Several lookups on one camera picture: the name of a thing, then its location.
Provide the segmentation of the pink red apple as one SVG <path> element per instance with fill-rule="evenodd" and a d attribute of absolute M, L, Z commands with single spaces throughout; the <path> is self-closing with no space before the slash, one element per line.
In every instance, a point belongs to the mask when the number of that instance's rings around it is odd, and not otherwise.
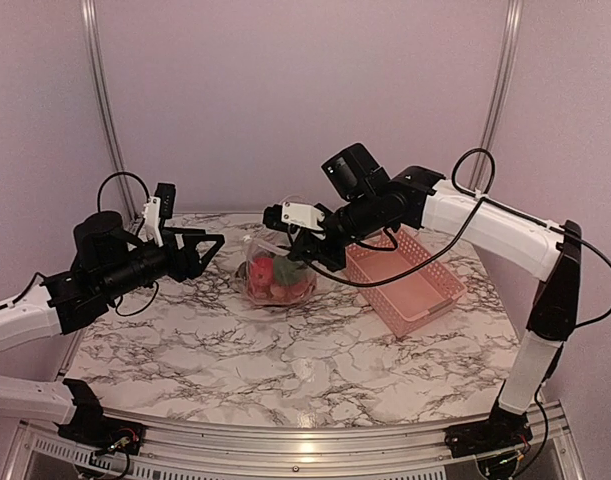
<path fill-rule="evenodd" d="M 255 289 L 269 287 L 274 280 L 273 259 L 258 257 L 249 264 L 249 280 Z"/>

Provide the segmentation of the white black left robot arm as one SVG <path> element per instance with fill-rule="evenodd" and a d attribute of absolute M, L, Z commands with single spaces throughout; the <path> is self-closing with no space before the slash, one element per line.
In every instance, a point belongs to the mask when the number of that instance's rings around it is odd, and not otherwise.
<path fill-rule="evenodd" d="M 198 278 L 225 243 L 196 228 L 156 228 L 147 240 L 126 231 L 115 211 L 101 211 L 74 229 L 76 256 L 69 270 L 36 273 L 17 296 L 0 303 L 0 353 L 42 338 L 90 326 L 141 287 L 169 277 Z M 79 380 L 33 382 L 0 376 L 0 417 L 71 425 L 91 445 L 110 438 L 111 423 L 94 393 Z"/>

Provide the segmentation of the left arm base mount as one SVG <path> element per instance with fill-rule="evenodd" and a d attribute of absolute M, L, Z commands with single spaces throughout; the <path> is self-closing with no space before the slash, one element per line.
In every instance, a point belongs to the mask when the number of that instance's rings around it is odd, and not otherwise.
<path fill-rule="evenodd" d="M 95 447 L 101 455 L 122 451 L 137 455 L 145 431 L 143 424 L 108 417 L 92 389 L 82 380 L 65 379 L 73 395 L 72 419 L 58 425 L 60 437 Z"/>

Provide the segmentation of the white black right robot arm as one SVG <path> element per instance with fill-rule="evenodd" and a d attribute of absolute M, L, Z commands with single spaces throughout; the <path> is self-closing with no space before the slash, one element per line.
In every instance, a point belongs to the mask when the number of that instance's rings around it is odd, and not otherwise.
<path fill-rule="evenodd" d="M 519 431 L 518 415 L 555 365 L 576 327 L 582 238 L 574 223 L 557 226 L 499 203 L 487 191 L 461 187 L 411 166 L 394 178 L 382 168 L 361 172 L 327 164 L 328 178 L 345 206 L 283 202 L 265 208 L 263 224 L 287 234 L 288 256 L 333 279 L 346 268 L 346 250 L 381 229 L 408 226 L 449 234 L 523 268 L 540 282 L 527 331 L 509 377 L 497 397 L 499 411 L 486 419 L 480 438 L 500 448 Z"/>

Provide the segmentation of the clear zip top bag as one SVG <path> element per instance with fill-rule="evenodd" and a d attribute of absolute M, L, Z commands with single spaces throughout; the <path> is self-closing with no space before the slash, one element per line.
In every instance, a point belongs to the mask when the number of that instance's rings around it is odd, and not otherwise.
<path fill-rule="evenodd" d="M 317 287 L 316 273 L 287 258 L 286 233 L 261 224 L 242 240 L 244 260 L 233 274 L 234 289 L 262 307 L 292 307 L 306 302 Z"/>

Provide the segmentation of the green bell pepper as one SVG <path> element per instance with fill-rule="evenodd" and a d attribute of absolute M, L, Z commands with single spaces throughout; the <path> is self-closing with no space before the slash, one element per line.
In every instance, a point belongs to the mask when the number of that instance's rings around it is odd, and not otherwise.
<path fill-rule="evenodd" d="M 307 277 L 307 266 L 302 262 L 292 261 L 286 256 L 273 258 L 274 282 L 279 286 L 290 287 Z"/>

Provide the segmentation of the pink perforated plastic basket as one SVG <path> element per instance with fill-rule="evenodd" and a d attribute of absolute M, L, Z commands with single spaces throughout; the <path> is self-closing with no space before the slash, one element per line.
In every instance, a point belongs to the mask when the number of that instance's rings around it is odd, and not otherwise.
<path fill-rule="evenodd" d="M 377 250 L 347 247 L 345 277 L 361 284 L 376 282 L 411 269 L 431 256 L 418 235 L 409 229 L 399 230 L 394 238 L 398 248 L 392 252 L 380 250 L 391 244 L 384 234 L 369 240 Z M 380 287 L 362 287 L 359 293 L 391 332 L 402 338 L 451 310 L 466 293 L 466 286 L 441 262 L 434 261 L 403 279 Z"/>

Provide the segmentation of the red yellow lychee bunch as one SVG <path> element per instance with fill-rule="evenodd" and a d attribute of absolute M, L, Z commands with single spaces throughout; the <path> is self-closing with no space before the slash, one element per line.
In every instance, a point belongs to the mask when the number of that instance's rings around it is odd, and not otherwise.
<path fill-rule="evenodd" d="M 257 287 L 250 284 L 247 294 L 251 301 L 258 305 L 289 306 L 305 302 L 316 289 L 315 282 L 301 281 L 290 286 L 271 284 Z"/>

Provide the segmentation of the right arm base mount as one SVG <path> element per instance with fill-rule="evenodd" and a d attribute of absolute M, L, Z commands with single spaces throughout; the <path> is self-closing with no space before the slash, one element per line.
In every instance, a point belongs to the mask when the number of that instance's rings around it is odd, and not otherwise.
<path fill-rule="evenodd" d="M 498 403 L 485 419 L 451 425 L 444 434 L 444 443 L 453 458 L 523 445 L 533 438 L 527 414 L 511 413 Z"/>

